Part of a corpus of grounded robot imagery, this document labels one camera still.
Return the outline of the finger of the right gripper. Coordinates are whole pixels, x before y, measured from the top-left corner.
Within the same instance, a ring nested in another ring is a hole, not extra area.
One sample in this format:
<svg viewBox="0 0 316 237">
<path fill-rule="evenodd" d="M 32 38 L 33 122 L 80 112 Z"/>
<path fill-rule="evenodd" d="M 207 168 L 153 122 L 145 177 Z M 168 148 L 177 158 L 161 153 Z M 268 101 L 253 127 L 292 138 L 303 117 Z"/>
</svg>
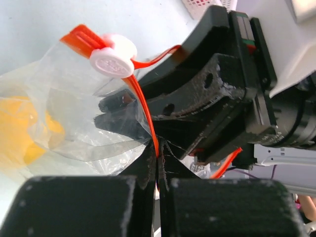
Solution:
<svg viewBox="0 0 316 237">
<path fill-rule="evenodd" d="M 247 142 L 247 75 L 235 53 L 175 57 L 140 80 L 156 135 L 175 153 L 231 153 Z"/>
<path fill-rule="evenodd" d="M 140 79 L 150 111 L 230 111 L 231 32 L 226 9 L 209 7 L 182 46 Z"/>
</svg>

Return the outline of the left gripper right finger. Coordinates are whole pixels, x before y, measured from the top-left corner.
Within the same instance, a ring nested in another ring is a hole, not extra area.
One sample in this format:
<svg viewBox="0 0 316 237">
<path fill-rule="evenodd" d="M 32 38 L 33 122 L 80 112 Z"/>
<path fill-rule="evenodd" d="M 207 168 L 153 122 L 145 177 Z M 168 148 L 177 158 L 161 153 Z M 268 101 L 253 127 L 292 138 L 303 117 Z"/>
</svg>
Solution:
<svg viewBox="0 0 316 237">
<path fill-rule="evenodd" d="M 164 237 L 305 237 L 291 194 L 269 179 L 201 179 L 164 140 L 158 185 Z"/>
</svg>

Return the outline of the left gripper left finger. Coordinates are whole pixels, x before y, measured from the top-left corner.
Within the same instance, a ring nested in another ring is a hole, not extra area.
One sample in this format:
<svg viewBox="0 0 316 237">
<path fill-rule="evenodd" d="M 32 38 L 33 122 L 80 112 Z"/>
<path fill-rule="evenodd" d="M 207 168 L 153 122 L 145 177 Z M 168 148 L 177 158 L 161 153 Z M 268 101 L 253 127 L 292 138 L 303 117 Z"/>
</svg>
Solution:
<svg viewBox="0 0 316 237">
<path fill-rule="evenodd" d="M 151 237 L 156 154 L 142 154 L 116 176 L 36 176 L 17 192 L 3 237 Z"/>
</svg>

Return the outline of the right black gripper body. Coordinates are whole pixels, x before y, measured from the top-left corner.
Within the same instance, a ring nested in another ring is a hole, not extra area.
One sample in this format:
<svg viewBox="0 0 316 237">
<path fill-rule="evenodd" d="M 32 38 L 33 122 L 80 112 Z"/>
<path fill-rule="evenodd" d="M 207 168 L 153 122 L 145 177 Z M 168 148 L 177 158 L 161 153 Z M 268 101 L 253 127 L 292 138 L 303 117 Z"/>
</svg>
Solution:
<svg viewBox="0 0 316 237">
<path fill-rule="evenodd" d="M 232 23 L 232 53 L 244 57 L 247 75 L 247 106 L 244 110 L 246 144 L 314 150 L 316 87 L 312 79 L 307 79 L 306 86 L 293 86 L 275 99 L 270 99 L 268 88 L 276 81 L 276 75 L 259 20 L 248 19 L 251 29 L 255 31 L 254 51 L 250 52 L 250 45 L 241 37 L 241 21 L 247 19 L 247 16 L 235 11 L 229 14 Z M 220 161 L 230 153 L 182 154 L 194 155 L 199 162 L 210 163 Z"/>
</svg>

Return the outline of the clear zip top bag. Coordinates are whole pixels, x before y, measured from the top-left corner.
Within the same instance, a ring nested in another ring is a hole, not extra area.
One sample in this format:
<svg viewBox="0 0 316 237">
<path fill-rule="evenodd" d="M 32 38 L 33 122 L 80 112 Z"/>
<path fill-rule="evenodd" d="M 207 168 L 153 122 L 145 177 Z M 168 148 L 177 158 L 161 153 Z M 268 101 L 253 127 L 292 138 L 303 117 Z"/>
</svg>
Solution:
<svg viewBox="0 0 316 237">
<path fill-rule="evenodd" d="M 80 24 L 39 61 L 0 77 L 0 98 L 26 96 L 37 122 L 29 134 L 45 153 L 31 164 L 1 172 L 16 182 L 47 174 L 117 173 L 158 141 L 139 80 L 181 46 L 141 62 L 118 34 L 99 36 Z"/>
</svg>

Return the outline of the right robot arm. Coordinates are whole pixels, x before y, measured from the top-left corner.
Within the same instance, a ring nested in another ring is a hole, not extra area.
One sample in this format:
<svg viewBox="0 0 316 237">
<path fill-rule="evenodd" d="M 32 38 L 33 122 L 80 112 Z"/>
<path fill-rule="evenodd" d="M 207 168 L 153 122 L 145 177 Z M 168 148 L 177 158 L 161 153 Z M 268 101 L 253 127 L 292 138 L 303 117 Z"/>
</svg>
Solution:
<svg viewBox="0 0 316 237">
<path fill-rule="evenodd" d="M 178 159 L 254 164 L 254 145 L 316 148 L 316 75 L 280 94 L 257 18 L 211 6 L 175 54 L 140 79 L 155 132 Z"/>
</svg>

